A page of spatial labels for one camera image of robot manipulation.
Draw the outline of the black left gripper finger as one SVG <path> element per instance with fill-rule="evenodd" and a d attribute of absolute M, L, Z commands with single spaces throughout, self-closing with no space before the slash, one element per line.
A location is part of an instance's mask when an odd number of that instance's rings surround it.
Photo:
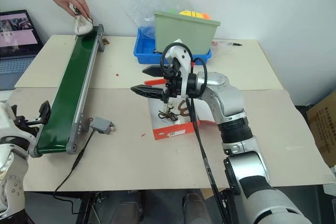
<path fill-rule="evenodd" d="M 51 116 L 51 107 L 48 100 L 41 104 L 39 113 L 40 123 L 46 125 Z"/>

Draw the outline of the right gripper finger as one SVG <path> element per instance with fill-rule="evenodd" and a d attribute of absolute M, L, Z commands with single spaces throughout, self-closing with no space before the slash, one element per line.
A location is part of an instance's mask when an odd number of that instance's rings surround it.
<path fill-rule="evenodd" d="M 137 86 L 131 87 L 131 91 L 134 93 L 151 99 L 159 99 L 161 101 L 166 100 L 166 94 L 162 88 L 156 88 L 152 86 L 147 86 L 144 84 L 140 84 Z"/>
<path fill-rule="evenodd" d="M 159 65 L 148 66 L 142 72 L 152 77 L 164 77 L 163 70 Z"/>

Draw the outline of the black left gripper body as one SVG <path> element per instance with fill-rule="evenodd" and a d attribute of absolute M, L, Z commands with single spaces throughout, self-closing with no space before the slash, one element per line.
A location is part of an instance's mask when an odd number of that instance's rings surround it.
<path fill-rule="evenodd" d="M 35 118 L 34 120 L 27 120 L 23 115 L 17 116 L 17 105 L 11 106 L 12 112 L 14 113 L 14 123 L 22 131 L 27 133 L 38 133 L 39 127 L 37 124 L 42 124 L 41 118 Z"/>

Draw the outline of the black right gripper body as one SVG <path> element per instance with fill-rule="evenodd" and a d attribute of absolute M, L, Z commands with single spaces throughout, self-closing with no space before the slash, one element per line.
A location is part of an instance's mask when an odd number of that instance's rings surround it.
<path fill-rule="evenodd" d="M 180 71 L 181 64 L 178 61 L 173 61 L 170 65 L 160 64 L 162 75 L 166 80 L 165 91 L 163 91 L 161 100 L 168 103 L 169 98 L 176 98 L 181 95 L 182 77 Z"/>

